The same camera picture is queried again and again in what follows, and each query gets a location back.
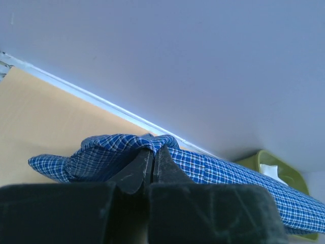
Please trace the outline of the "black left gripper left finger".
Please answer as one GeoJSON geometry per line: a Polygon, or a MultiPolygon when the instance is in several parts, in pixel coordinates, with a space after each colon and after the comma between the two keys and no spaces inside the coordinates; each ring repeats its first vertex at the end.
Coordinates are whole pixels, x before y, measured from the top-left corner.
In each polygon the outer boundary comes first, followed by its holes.
{"type": "Polygon", "coordinates": [[[153,152],[143,149],[107,182],[1,188],[1,243],[147,243],[153,152]]]}

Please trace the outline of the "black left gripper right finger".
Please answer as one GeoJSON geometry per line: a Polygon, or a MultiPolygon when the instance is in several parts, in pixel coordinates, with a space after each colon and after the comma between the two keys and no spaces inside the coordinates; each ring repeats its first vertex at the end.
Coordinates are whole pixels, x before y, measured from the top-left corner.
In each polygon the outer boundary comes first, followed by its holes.
{"type": "Polygon", "coordinates": [[[260,186],[196,184],[166,146],[148,187],[149,243],[288,243],[275,201],[260,186]]]}

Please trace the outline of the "blue plaid long sleeve shirt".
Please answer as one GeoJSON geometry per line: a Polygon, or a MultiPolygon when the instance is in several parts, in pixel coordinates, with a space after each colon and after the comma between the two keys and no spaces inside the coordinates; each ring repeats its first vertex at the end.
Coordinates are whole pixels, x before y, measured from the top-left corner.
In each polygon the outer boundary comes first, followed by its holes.
{"type": "Polygon", "coordinates": [[[69,157],[39,155],[30,167],[57,182],[108,181],[141,149],[156,154],[166,146],[176,165],[198,184],[245,184],[266,188],[274,197],[287,233],[324,233],[324,204],[278,181],[238,164],[182,150],[170,135],[114,134],[91,136],[69,157]]]}

